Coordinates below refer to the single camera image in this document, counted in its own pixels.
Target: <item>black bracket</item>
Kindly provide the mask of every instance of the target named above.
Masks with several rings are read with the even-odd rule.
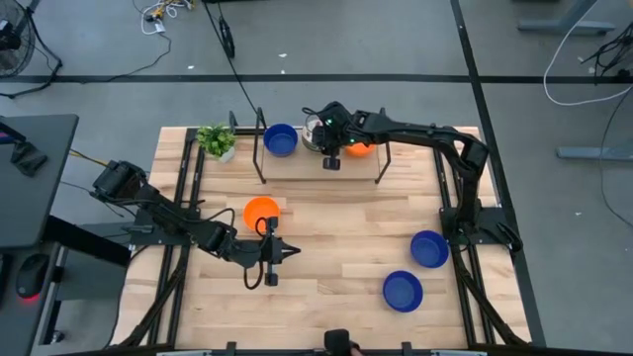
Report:
[[[226,343],[226,356],[235,356],[235,350],[237,349],[237,342],[229,341]]]
[[[403,356],[413,356],[413,346],[408,341],[403,342]]]
[[[459,233],[457,226],[455,226],[455,216],[457,215],[457,208],[442,208],[439,210],[439,217],[442,222],[442,231],[455,231]],[[488,231],[497,231],[498,223],[505,222],[505,214],[502,208],[482,208],[479,212],[478,219],[478,231],[472,233],[468,240],[465,236],[463,244],[499,244],[499,241],[491,237]]]

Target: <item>blue bowl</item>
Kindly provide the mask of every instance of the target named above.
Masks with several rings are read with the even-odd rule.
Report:
[[[448,244],[435,231],[420,231],[411,240],[411,255],[424,267],[441,267],[448,259]]]
[[[413,312],[422,303],[422,285],[410,272],[392,272],[383,284],[383,296],[398,312]]]
[[[290,155],[297,146],[297,131],[287,124],[275,124],[264,133],[264,146],[277,157]]]

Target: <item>wooden tabletop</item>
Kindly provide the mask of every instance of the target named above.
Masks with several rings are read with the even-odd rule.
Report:
[[[476,128],[458,130],[478,134]],[[163,128],[152,165],[150,184],[169,198],[175,193],[185,132],[186,128]],[[282,211],[277,234],[303,251],[279,266],[279,286],[262,284],[248,291],[239,266],[193,250],[178,348],[224,349],[228,341],[236,341],[241,349],[321,348],[323,333],[334,328],[347,328],[353,340],[368,349],[396,349],[403,341],[421,349],[466,346],[451,261],[427,269],[414,263],[408,252],[416,232],[441,231],[441,200],[430,148],[392,143],[393,162],[379,185],[371,180],[263,185],[252,165],[252,148],[251,136],[240,137],[231,162],[205,161],[202,217],[235,208],[238,238],[258,238],[242,220],[243,207],[253,197],[270,196]],[[185,197],[191,189],[195,152],[197,146],[192,150]],[[485,206],[496,203],[488,170],[480,196]],[[477,249],[489,299],[512,329],[529,339],[507,251],[500,245]],[[114,343],[132,331],[153,302],[162,250],[150,247],[130,266]],[[178,255],[174,253],[172,265]],[[421,306],[410,313],[391,310],[382,297],[385,277],[401,269],[417,276],[424,289]],[[256,270],[249,276],[252,284]],[[479,309],[470,300],[478,340],[483,342]]]

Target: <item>black cable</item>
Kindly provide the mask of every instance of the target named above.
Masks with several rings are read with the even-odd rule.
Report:
[[[224,17],[225,14],[222,12],[222,4],[220,3],[220,1],[218,1],[218,10],[220,11],[220,16]]]
[[[176,217],[179,221],[181,221],[183,223],[206,223],[206,222],[211,221],[212,219],[217,218],[218,216],[220,216],[221,214],[224,214],[226,212],[231,212],[230,225],[233,226],[233,224],[235,223],[235,210],[233,208],[224,208],[224,209],[220,210],[219,212],[213,214],[212,216],[210,216],[208,218],[198,219],[198,220],[191,220],[191,219],[182,218],[176,212],[172,211],[171,209],[168,209],[167,207],[161,206],[161,208],[164,209],[167,213],[169,213],[169,214],[173,215],[174,217]]]
[[[230,242],[232,247],[234,249],[236,249],[237,251],[241,251],[241,252],[244,252],[244,253],[257,253],[257,252],[260,252],[264,248],[264,244],[266,244],[266,241],[268,241],[268,234],[263,234],[263,233],[259,232],[259,229],[257,228],[259,226],[259,222],[262,222],[262,221],[266,222],[266,218],[260,217],[259,219],[257,219],[257,222],[255,222],[255,232],[257,232],[257,234],[262,237],[262,240],[261,240],[261,242],[259,242],[259,245],[257,246],[257,248],[252,249],[252,250],[241,248],[241,247],[239,247],[236,244],[236,240],[235,239],[233,239]]]
[[[222,37],[220,36],[220,32],[218,32],[218,28],[216,27],[216,21],[214,21],[214,16],[211,14],[211,11],[209,10],[209,6],[207,5],[207,3],[203,1],[203,4],[205,5],[205,10],[207,11],[207,15],[209,16],[211,25],[214,27],[214,32],[216,33],[216,36],[218,37],[218,41],[220,41],[220,45],[223,48],[225,48],[225,44],[222,40]],[[242,84],[241,79],[239,79],[239,75],[237,74],[237,71],[235,70],[235,67],[233,66],[233,62],[230,60],[230,56],[228,55],[226,50],[224,50],[224,53],[226,56],[226,60],[228,60],[228,65],[230,65],[230,69],[233,72],[233,76],[235,77],[235,80],[237,81],[237,84],[239,84],[239,87],[241,88],[241,91],[244,93],[244,96],[246,97],[248,104],[250,104],[250,107],[253,109],[253,113],[257,115],[257,109],[255,108],[255,105],[253,105],[253,102],[250,100],[250,96],[248,96],[248,93],[246,92],[246,89],[244,88],[244,85]]]
[[[136,0],[132,0],[132,6],[135,7],[135,9],[138,11],[139,14],[142,15],[142,10],[138,8],[138,6],[136,5]]]
[[[111,235],[105,235],[105,236],[99,236],[99,237],[103,237],[103,238],[110,238],[110,237],[119,237],[119,236],[125,236],[125,235],[129,235],[129,232],[122,232],[122,233],[115,233],[115,234],[111,234]]]
[[[111,76],[110,78],[108,78],[108,79],[106,79],[106,80],[104,80],[104,81],[102,81],[100,83],[110,83],[113,80],[134,75],[134,74],[136,74],[136,73],[138,73],[138,72],[140,72],[142,70],[151,68],[154,65],[156,65],[160,61],[160,59],[162,59],[162,57],[164,57],[165,55],[167,55],[167,54],[169,54],[171,52],[171,38],[167,37],[165,34],[158,34],[158,35],[161,36],[162,38],[166,39],[168,41],[168,45],[167,45],[167,50],[165,52],[163,52],[161,55],[159,55],[154,60],[154,62],[152,62],[151,64],[148,64],[148,65],[144,65],[141,68],[137,68],[137,69],[135,69],[135,70],[133,70],[133,71],[131,71],[129,73],[118,74],[118,75]],[[85,81],[85,82],[80,82],[79,84],[88,84],[88,83],[90,83],[90,82]]]
[[[35,48],[39,53],[41,53],[45,59],[46,59],[46,66],[48,67],[48,69],[50,69],[51,72],[54,71],[54,69],[50,66],[50,58],[48,57],[48,55],[46,55],[46,53],[44,53],[43,50],[39,49],[36,45],[33,44],[33,48]]]
[[[603,156],[603,151],[604,151],[604,142],[606,141],[606,135],[609,131],[609,128],[611,127],[611,124],[613,123],[613,118],[615,118],[615,114],[617,113],[618,109],[620,109],[620,106],[622,106],[622,103],[624,103],[624,100],[629,95],[629,93],[631,93],[631,90],[627,91],[626,94],[622,95],[622,99],[620,99],[620,101],[617,103],[617,105],[615,106],[615,109],[613,109],[613,112],[611,113],[611,116],[609,117],[608,122],[606,123],[606,127],[604,128],[604,133],[602,134],[602,140],[600,141],[598,169],[600,171],[600,193],[602,195],[602,200],[604,201],[604,204],[609,209],[609,211],[612,214],[614,214],[618,219],[620,219],[623,223],[626,223],[629,227],[633,228],[633,222],[629,221],[628,219],[624,218],[619,213],[617,213],[613,209],[613,207],[611,207],[611,204],[609,204],[608,199],[606,199],[606,194],[604,193],[604,169],[602,167],[602,156]]]
[[[130,215],[131,215],[131,216],[133,216],[133,217],[135,217],[135,218],[136,218],[136,214],[135,214],[133,211],[131,211],[128,207],[121,207],[121,206],[117,206],[117,207],[119,207],[119,208],[121,208],[121,209],[125,210],[126,212],[130,213]]]
[[[259,287],[259,285],[261,284],[261,280],[264,277],[264,263],[262,261],[259,261],[259,275],[257,276],[257,281],[255,281],[255,284],[252,286],[248,285],[248,270],[246,268],[244,268],[244,287],[246,287],[247,290],[252,291],[255,288]]]
[[[86,189],[86,188],[84,188],[84,187],[78,186],[78,185],[76,185],[76,184],[72,184],[72,183],[68,183],[68,182],[64,182],[64,181],[59,181],[59,184],[63,184],[63,185],[67,185],[67,186],[72,187],[72,188],[80,189],[80,190],[85,191],[86,193],[90,194],[90,191],[89,191],[89,190],[87,190],[87,189]],[[112,209],[112,207],[111,207],[111,206],[107,205],[106,203],[103,203],[103,205],[105,205],[105,206],[106,206],[106,208],[110,209],[110,211],[111,211],[112,213],[114,213],[115,215],[117,215],[119,218],[125,218],[123,215],[121,215],[121,214],[117,213],[114,209]]]
[[[132,257],[130,257],[130,263],[128,264],[128,268],[130,268],[130,264],[132,264],[132,261],[135,259],[135,257],[139,256],[140,253],[145,251],[145,249],[148,247],[149,245],[141,247],[134,255],[132,255]],[[108,339],[108,342],[106,342],[106,345],[103,347],[104,350],[107,349],[108,346],[110,346],[112,339],[115,337],[115,330],[117,329],[117,324],[119,323],[119,315],[121,314],[121,312],[119,311],[119,308],[121,307],[121,298],[123,297],[123,289],[125,287],[126,286],[124,283],[123,287],[121,287],[121,292],[119,293],[119,297],[117,299],[117,316],[115,317],[115,325],[112,327],[112,333],[110,334],[110,338]]]
[[[91,161],[91,162],[93,162],[93,163],[97,163],[97,164],[99,164],[99,165],[101,165],[101,166],[108,167],[108,164],[104,163],[103,161],[100,161],[100,160],[98,160],[98,159],[94,159],[94,158],[90,158],[90,157],[88,157],[87,155],[85,155],[85,154],[83,154],[83,153],[79,152],[78,150],[76,150],[76,149],[74,149],[74,148],[70,148],[70,151],[71,151],[71,152],[73,152],[73,153],[75,153],[75,154],[77,154],[77,155],[79,156],[78,158],[87,159],[87,160],[89,160],[89,161]],[[148,171],[148,170],[144,170],[144,169],[143,169],[143,172],[145,172],[145,173],[147,173],[147,174],[150,174],[150,173],[151,173],[150,171]]]
[[[631,22],[629,26],[627,26],[626,29],[624,29],[624,31],[622,31],[622,33],[620,33],[620,35],[618,35],[615,39],[601,45],[594,54],[582,61],[582,63],[585,63],[591,59],[594,59],[594,84],[597,85],[598,72],[599,77],[604,76],[604,74],[608,70],[622,62],[631,48],[633,48],[633,22]],[[602,56],[616,49],[618,49],[618,52],[611,58],[611,60],[607,63],[603,63],[601,60]]]

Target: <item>potted plant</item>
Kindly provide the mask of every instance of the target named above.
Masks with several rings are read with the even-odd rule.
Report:
[[[196,138],[208,154],[222,163],[227,163],[235,156],[235,135],[230,128],[222,125],[199,128]]]

